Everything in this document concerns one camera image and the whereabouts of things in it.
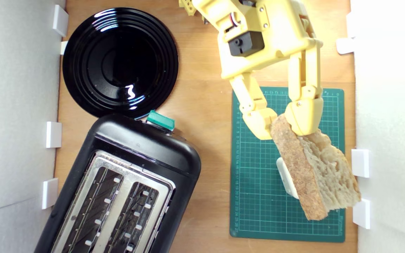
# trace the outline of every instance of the bread slice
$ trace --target bread slice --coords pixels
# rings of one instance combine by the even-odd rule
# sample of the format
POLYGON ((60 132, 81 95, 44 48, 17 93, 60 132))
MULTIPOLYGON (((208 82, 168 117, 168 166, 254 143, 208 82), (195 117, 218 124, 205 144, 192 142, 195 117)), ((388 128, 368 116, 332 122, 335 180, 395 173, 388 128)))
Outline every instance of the bread slice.
POLYGON ((346 157, 320 129, 297 136, 281 114, 272 122, 271 136, 308 220, 322 220, 330 210, 352 207, 360 201, 359 187, 346 157))

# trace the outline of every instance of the screw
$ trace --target screw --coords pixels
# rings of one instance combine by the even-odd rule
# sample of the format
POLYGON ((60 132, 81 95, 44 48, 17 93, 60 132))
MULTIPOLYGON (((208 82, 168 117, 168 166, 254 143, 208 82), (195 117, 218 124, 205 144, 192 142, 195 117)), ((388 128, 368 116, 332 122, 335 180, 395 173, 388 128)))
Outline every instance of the screw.
POLYGON ((240 45, 242 45, 242 40, 241 39, 236 39, 236 40, 234 40, 234 42, 233 42, 236 46, 240 46, 240 45))

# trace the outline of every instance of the black plate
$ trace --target black plate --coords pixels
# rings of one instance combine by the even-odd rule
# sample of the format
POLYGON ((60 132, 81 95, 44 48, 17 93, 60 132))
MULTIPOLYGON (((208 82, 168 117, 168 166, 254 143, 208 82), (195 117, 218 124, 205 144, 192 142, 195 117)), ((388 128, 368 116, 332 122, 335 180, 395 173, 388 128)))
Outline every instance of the black plate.
POLYGON ((175 42, 156 17, 111 8, 86 19, 63 56, 66 87, 85 111, 141 118, 171 93, 178 73, 175 42))

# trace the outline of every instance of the wire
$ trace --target wire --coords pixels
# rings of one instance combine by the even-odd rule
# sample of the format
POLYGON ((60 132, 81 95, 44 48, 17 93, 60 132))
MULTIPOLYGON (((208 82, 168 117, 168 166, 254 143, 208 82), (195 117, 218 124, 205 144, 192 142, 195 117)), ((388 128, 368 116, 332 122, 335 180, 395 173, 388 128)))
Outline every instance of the wire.
POLYGON ((229 18, 230 18, 230 20, 231 20, 233 26, 237 27, 237 26, 240 25, 240 22, 237 22, 237 21, 235 20, 234 12, 231 12, 229 18))

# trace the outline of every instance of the bread crust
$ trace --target bread crust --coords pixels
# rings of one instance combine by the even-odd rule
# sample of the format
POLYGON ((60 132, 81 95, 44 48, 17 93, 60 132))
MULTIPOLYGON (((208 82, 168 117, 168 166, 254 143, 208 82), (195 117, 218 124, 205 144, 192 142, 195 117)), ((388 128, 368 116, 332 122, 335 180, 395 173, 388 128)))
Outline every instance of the bread crust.
POLYGON ((326 218, 328 211, 323 203, 315 172, 284 114, 279 115, 272 122, 271 136, 293 179, 306 218, 308 220, 326 218))

